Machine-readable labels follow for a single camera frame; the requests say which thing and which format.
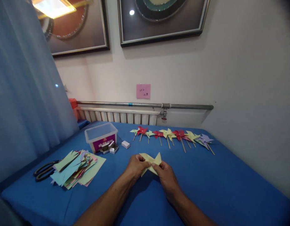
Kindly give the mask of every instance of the framed picture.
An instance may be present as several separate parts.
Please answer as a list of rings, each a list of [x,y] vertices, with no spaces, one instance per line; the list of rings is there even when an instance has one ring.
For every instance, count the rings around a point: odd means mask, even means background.
[[[76,11],[51,19],[38,13],[54,58],[109,50],[104,0],[67,0]]]
[[[121,46],[200,35],[210,0],[118,0]]]

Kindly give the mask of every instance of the purple label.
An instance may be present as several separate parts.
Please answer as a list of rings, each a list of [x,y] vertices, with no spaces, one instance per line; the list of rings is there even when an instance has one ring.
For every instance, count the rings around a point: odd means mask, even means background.
[[[107,143],[111,143],[113,141],[116,143],[115,134],[111,135],[109,137],[103,138],[101,140],[93,142],[96,153],[99,152],[99,149],[102,147],[102,145],[107,144]]]

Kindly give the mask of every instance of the blue tablecloth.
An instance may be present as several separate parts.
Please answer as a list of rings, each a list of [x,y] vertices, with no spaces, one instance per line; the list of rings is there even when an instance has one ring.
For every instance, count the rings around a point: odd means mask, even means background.
[[[62,159],[71,150],[89,150],[85,141],[86,128],[101,125],[94,122],[61,145],[33,169],[2,192],[12,208],[32,225],[72,225],[80,215],[98,199],[125,170],[133,154],[147,153],[155,157],[159,152],[162,160],[169,163],[186,195],[218,225],[283,225],[290,213],[290,201],[276,188],[254,172],[219,141],[211,145],[215,156],[203,146],[176,139],[168,147],[167,140],[140,136],[133,142],[129,132],[137,125],[113,123],[119,130],[119,150],[114,155],[102,155],[106,162],[88,187],[76,185],[70,190],[50,184],[51,180],[36,183],[33,172],[43,164]],[[148,126],[151,131],[167,129],[164,126]],[[202,129],[190,129],[195,134],[206,134]],[[129,149],[122,141],[131,144]],[[183,225],[181,219],[167,202],[158,177],[146,172],[128,195],[116,225]]]

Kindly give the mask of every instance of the metal pipe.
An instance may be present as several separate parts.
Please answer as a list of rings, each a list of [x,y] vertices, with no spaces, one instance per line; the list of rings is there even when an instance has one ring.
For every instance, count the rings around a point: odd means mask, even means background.
[[[146,104],[146,103],[121,103],[121,102],[99,102],[99,101],[77,101],[77,104],[85,105],[112,105],[130,107],[156,107],[156,108],[178,108],[178,109],[200,109],[212,110],[213,105],[186,105],[186,104]]]

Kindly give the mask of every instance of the white radiator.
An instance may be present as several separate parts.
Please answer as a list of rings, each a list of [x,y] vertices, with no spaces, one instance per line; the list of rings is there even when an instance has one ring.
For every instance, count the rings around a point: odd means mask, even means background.
[[[79,119],[89,122],[108,121],[153,126],[156,125],[159,115],[158,111],[88,107],[78,107],[77,112]]]

